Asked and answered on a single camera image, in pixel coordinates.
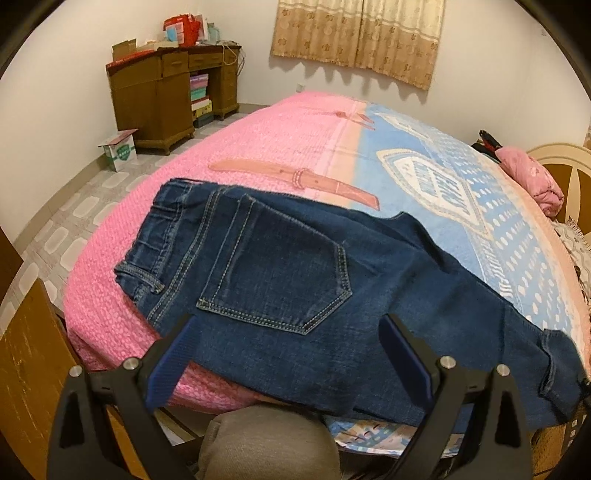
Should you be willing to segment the white green cardboard box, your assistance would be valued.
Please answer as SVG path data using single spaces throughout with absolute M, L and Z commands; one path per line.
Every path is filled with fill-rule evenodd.
M 137 158 L 133 135 L 136 129 L 118 131 L 98 145 L 103 150 L 109 168 L 118 172 L 127 162 Z

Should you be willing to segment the dark item beside quilt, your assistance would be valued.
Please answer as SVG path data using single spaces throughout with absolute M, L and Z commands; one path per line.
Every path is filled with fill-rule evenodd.
M 488 156 L 493 161 L 497 163 L 500 162 L 496 155 L 496 151 L 501 149 L 502 145 L 486 130 L 479 131 L 479 139 L 472 144 L 472 148 Z

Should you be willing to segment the wooden bed footboard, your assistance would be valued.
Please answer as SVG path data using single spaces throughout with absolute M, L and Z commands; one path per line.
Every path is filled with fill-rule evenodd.
M 78 362 L 39 265 L 1 236 L 1 464 L 12 478 L 44 479 L 52 422 Z

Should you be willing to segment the red box on desk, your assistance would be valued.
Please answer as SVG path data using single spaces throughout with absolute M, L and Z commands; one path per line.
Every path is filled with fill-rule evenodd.
M 201 14 L 181 14 L 163 22 L 168 41 L 176 41 L 180 47 L 191 47 L 207 39 L 204 17 Z

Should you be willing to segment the brown wooden desk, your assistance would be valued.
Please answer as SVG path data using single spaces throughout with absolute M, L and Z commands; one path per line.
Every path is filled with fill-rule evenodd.
M 190 78 L 207 74 L 212 115 L 238 111 L 238 44 L 161 48 L 105 66 L 117 128 L 133 130 L 141 150 L 169 152 L 194 133 Z

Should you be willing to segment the grey patterned pillow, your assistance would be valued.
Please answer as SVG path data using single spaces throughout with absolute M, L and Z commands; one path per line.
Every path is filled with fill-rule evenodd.
M 585 303 L 590 306 L 590 245 L 572 219 L 566 223 L 552 221 L 552 226 L 569 253 Z

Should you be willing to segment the brown cream wooden headboard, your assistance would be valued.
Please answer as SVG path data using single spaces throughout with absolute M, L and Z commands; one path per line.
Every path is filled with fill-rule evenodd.
M 546 167 L 564 193 L 557 219 L 571 219 L 584 235 L 589 234 L 590 150 L 569 143 L 551 143 L 535 147 L 529 155 Z

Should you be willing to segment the pink folded quilt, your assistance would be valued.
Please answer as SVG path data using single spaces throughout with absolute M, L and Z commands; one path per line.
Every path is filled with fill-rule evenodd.
M 501 147 L 495 155 L 501 168 L 535 200 L 545 216 L 555 218 L 563 206 L 564 193 L 550 172 L 516 147 Z

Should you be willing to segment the blue pink patterned bedspread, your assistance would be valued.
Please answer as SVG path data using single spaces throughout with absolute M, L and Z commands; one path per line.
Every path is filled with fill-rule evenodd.
M 114 270 L 156 194 L 173 179 L 301 197 L 377 218 L 411 215 L 526 320 L 571 339 L 584 369 L 581 401 L 590 370 L 589 314 L 569 253 L 535 200 L 466 143 L 385 106 L 322 93 L 296 94 L 214 133 L 151 174 L 110 212 L 65 292 L 68 337 L 87 368 L 118 366 L 166 335 L 145 320 Z M 172 402 L 207 413 L 259 402 L 300 406 L 325 417 L 345 448 L 394 456 L 419 425 L 337 417 L 286 403 L 193 359 Z

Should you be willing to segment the stacked boxes under desk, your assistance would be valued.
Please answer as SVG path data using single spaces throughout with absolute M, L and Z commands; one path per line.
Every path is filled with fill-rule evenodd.
M 208 94 L 207 74 L 191 75 L 189 78 L 191 114 L 196 128 L 204 127 L 213 120 L 212 101 Z

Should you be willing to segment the grey trousered knee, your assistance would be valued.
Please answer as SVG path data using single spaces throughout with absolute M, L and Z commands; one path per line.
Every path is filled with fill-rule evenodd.
M 339 479 L 339 451 L 314 414 L 266 404 L 209 422 L 197 479 Z

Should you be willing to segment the beige patterned curtain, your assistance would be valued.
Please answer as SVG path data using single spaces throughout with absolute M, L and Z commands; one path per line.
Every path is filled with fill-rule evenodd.
M 270 54 L 366 69 L 427 91 L 444 0 L 280 1 Z

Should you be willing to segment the dark blue denim jeans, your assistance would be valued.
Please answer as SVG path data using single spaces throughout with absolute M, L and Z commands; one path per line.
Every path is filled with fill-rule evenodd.
M 332 416 L 421 422 L 379 340 L 389 313 L 463 366 L 506 364 L 530 429 L 566 421 L 581 396 L 571 339 L 526 320 L 406 213 L 173 179 L 114 273 L 158 333 L 195 318 L 198 365 Z

